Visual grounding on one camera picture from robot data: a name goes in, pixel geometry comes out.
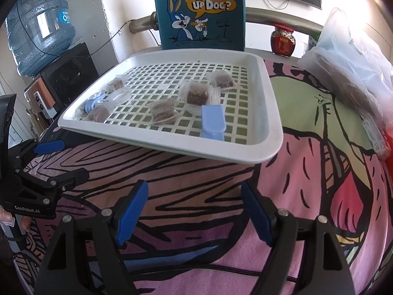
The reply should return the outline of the left hand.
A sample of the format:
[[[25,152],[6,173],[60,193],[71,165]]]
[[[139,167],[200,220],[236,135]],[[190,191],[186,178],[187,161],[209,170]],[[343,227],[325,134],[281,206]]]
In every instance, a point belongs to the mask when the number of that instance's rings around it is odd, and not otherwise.
[[[6,211],[2,206],[0,206],[0,221],[9,224],[15,224],[17,221],[14,219],[13,215]],[[28,216],[23,216],[20,225],[25,232],[30,232],[32,218]]]

